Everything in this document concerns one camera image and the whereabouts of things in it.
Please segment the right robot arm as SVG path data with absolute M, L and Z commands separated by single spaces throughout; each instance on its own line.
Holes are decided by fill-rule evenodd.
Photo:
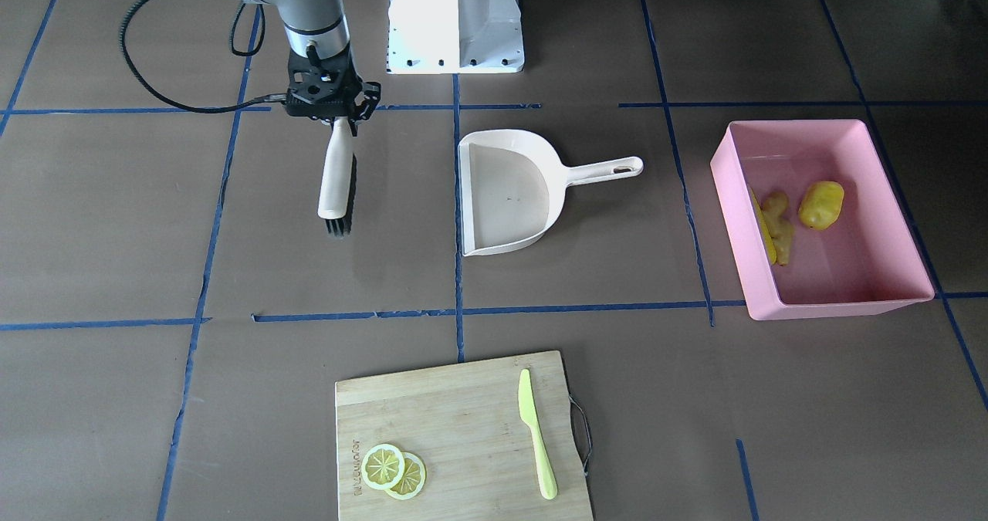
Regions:
M 286 113 L 320 121 L 343 119 L 356 130 L 374 112 L 381 85 L 357 74 L 343 0 L 241 0 L 276 9 L 290 53 Z

